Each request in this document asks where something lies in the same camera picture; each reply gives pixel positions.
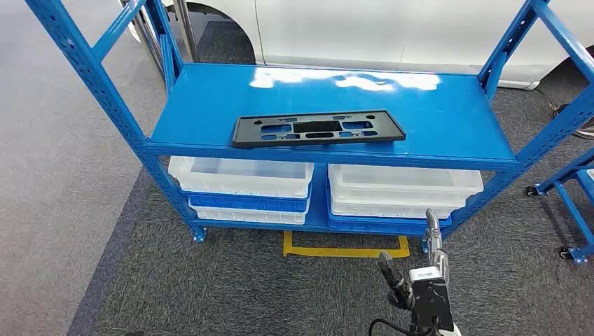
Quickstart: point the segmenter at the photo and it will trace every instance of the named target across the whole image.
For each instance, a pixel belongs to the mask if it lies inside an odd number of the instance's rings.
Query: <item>black cable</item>
[[[384,320],[383,318],[376,318],[375,320],[371,321],[371,324],[369,324],[368,336],[373,336],[373,326],[376,323],[384,323],[386,326],[392,327],[393,329],[398,330],[399,332],[401,332],[401,333],[403,333],[403,334],[405,334],[407,336],[418,336],[417,334],[415,334],[413,332],[410,332],[410,331],[408,331],[408,330],[406,330],[404,328],[400,328],[397,325],[395,325],[395,324],[393,324],[393,323],[391,323],[389,321]]]
[[[434,325],[433,328],[431,330],[427,331],[427,332],[424,332],[422,334],[415,334],[415,333],[410,332],[410,331],[408,331],[408,330],[406,330],[404,328],[398,327],[397,325],[393,324],[392,322],[386,321],[383,318],[376,318],[375,320],[371,321],[371,323],[369,324],[369,331],[367,333],[368,336],[373,336],[373,326],[376,323],[384,323],[386,326],[389,326],[389,327],[391,327],[391,328],[393,328],[395,330],[398,330],[399,332],[401,332],[401,333],[403,333],[403,334],[405,334],[407,336],[426,336],[426,335],[429,335],[432,332],[434,332],[435,329],[437,328],[437,326]]]

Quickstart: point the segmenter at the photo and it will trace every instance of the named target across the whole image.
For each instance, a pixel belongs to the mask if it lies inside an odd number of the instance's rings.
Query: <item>robotic arm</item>
[[[395,307],[411,311],[408,332],[379,318],[370,324],[370,336],[376,323],[388,324],[409,336],[460,336],[452,320],[448,298],[448,255],[442,249],[439,221],[431,209],[427,209],[427,225],[429,266],[411,269],[410,284],[393,268],[393,260],[388,253],[382,252],[378,261],[391,290],[388,301]]]

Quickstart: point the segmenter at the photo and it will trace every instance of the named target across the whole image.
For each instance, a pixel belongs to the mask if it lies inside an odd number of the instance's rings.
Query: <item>blue cart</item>
[[[304,225],[276,225],[202,220],[167,174],[160,156],[184,155],[490,170],[495,176],[483,192],[467,200],[443,223],[449,235],[526,172],[567,135],[594,116],[594,87],[589,85],[526,147],[514,153],[491,108],[506,61],[540,19],[584,73],[594,80],[594,60],[548,7],[547,0],[527,0],[476,75],[343,69],[294,69],[275,66],[184,63],[159,0],[131,0],[101,38],[91,46],[59,0],[26,0],[57,47],[105,110],[130,148],[203,242],[206,227],[303,230],[377,235],[424,234],[425,220],[403,218],[402,225],[353,225],[333,230],[326,207],[325,181],[312,187]],[[146,136],[102,66],[129,22],[142,7],[156,33],[168,94],[151,136]],[[405,129],[405,141],[239,149],[231,134],[239,116],[386,110]]]
[[[594,204],[594,174],[592,174],[594,173],[594,170],[591,173],[588,173],[588,170],[594,169],[593,161],[594,148],[588,150],[582,156],[563,167],[563,169],[552,175],[543,183],[526,187],[526,195],[528,196],[545,195],[553,188],[557,190],[559,196],[561,196],[561,200],[569,209],[574,221],[587,241],[587,245],[583,247],[561,246],[559,248],[559,255],[561,258],[571,259],[579,264],[587,263],[588,256],[594,254],[594,234],[592,234],[588,224],[579,213],[571,197],[567,194],[567,191],[563,187],[563,183],[572,179],[576,180],[588,196],[588,199],[590,199],[590,202]]]

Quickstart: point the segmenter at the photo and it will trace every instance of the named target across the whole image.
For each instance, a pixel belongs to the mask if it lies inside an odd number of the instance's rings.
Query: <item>white car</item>
[[[524,0],[186,0],[190,12],[236,21],[257,64],[478,73]],[[174,11],[173,0],[163,0]],[[550,7],[586,47],[593,0]],[[535,88],[567,58],[537,20],[507,62],[501,86]]]

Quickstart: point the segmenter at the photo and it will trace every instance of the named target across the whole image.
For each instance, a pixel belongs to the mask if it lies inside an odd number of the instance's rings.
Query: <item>yellow floor tape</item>
[[[330,248],[330,247],[298,247],[293,246],[293,232],[285,231],[282,240],[282,256],[296,254],[307,257],[344,257],[344,258],[377,258],[381,251],[388,252],[392,258],[410,256],[408,240],[405,236],[398,236],[396,249],[385,248]]]

